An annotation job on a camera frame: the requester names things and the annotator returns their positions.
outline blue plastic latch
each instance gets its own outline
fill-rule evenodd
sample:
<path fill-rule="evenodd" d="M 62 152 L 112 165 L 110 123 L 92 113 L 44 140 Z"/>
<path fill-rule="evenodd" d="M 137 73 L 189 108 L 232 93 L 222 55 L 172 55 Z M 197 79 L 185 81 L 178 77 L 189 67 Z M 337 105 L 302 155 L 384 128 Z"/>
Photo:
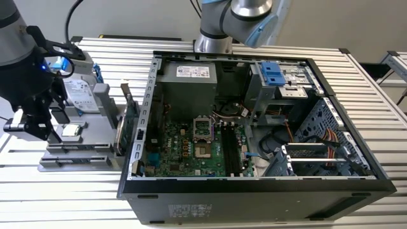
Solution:
<path fill-rule="evenodd" d="M 276 62 L 260 62 L 260 70 L 269 86 L 282 86 L 285 84 L 284 75 Z"/>
<path fill-rule="evenodd" d="M 104 83 L 102 77 L 101 77 L 100 67 L 98 67 L 97 64 L 93 65 L 93 70 L 94 70 L 94 72 L 96 72 L 96 82 L 97 82 L 97 83 Z"/>

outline wire bundle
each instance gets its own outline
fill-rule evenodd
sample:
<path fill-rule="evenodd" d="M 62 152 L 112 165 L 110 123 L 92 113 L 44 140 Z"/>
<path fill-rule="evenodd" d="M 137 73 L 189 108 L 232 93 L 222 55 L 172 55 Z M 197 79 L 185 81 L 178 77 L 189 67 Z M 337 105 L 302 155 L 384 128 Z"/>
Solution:
<path fill-rule="evenodd" d="M 329 128 L 325 129 L 322 140 L 326 140 L 329 142 L 338 142 L 336 133 Z M 328 158 L 329 159 L 334 158 L 334 151 L 329 147 L 328 147 Z"/>

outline gray robot arm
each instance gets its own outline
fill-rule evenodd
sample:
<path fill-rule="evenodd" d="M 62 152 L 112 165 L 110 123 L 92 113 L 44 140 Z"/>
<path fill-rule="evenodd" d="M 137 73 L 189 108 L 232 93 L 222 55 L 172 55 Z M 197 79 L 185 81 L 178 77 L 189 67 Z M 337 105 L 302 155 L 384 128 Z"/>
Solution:
<path fill-rule="evenodd" d="M 270 7 L 272 0 L 202 0 L 194 52 L 230 53 L 232 39 L 250 48 L 261 46 L 277 22 Z"/>

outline aluminum extrusion table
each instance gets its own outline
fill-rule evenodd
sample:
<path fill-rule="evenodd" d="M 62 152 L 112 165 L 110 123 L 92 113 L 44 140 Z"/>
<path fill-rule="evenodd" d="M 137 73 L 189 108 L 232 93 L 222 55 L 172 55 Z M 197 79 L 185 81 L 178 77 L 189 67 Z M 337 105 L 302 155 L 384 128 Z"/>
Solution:
<path fill-rule="evenodd" d="M 100 65 L 110 97 L 124 103 L 121 80 L 142 101 L 152 51 L 192 51 L 192 42 L 82 38 L 78 42 Z M 407 117 L 360 67 L 338 49 L 233 45 L 233 53 L 313 58 L 351 120 L 367 141 L 397 192 L 334 222 L 182 225 L 200 228 L 329 229 L 407 228 Z M 40 173 L 44 142 L 0 138 L 0 228 L 141 227 L 125 201 L 116 199 L 120 172 Z"/>

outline sticker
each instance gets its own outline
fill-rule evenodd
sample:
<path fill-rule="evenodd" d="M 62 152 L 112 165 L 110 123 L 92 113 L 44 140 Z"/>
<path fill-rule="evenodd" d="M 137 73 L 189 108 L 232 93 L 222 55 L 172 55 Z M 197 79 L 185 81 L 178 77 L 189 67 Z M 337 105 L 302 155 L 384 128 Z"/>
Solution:
<path fill-rule="evenodd" d="M 209 78 L 209 67 L 177 66 L 177 77 Z"/>
<path fill-rule="evenodd" d="M 72 105 L 82 112 L 98 112 L 97 104 L 84 80 L 64 80 L 68 98 Z"/>
<path fill-rule="evenodd" d="M 248 114 L 248 110 L 245 108 L 242 108 L 242 111 L 241 111 L 241 116 L 245 117 Z"/>
<path fill-rule="evenodd" d="M 172 218 L 209 217 L 212 204 L 169 204 L 168 210 Z"/>

